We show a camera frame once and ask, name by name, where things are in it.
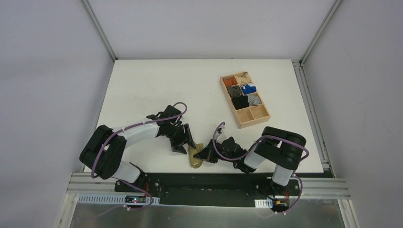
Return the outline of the olive and cream underwear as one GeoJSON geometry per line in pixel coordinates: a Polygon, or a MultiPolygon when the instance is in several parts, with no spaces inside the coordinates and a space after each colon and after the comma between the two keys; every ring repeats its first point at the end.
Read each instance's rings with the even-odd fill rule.
{"type": "Polygon", "coordinates": [[[194,169],[200,168],[202,166],[203,160],[194,158],[194,155],[199,153],[203,148],[203,143],[196,144],[196,148],[188,146],[189,163],[190,166],[194,169]]]}

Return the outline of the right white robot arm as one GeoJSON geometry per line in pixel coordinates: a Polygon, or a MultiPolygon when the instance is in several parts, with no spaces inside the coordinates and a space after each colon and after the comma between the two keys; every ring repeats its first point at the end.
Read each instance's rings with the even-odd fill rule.
{"type": "Polygon", "coordinates": [[[309,156],[309,151],[305,148],[307,141],[300,134],[267,126],[246,150],[233,137],[218,142],[224,127],[225,123],[222,122],[214,131],[209,144],[193,157],[210,163],[217,163],[219,160],[231,162],[235,169],[243,173],[252,173],[264,161],[271,161],[275,164],[275,169],[269,186],[277,195],[288,190],[288,183],[300,162],[309,156]]]}

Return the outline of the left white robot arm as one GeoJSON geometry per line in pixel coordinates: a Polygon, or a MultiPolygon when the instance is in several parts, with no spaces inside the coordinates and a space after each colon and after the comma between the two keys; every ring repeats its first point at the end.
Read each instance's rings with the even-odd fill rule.
{"type": "Polygon", "coordinates": [[[139,123],[120,128],[100,125],[83,148],[79,160],[91,169],[93,178],[124,180],[133,192],[140,192],[145,186],[144,172],[122,160],[124,151],[159,136],[169,139],[173,152],[186,154],[185,144],[196,149],[189,125],[181,121],[183,114],[185,111],[168,105],[164,111],[148,115],[139,123]]]}

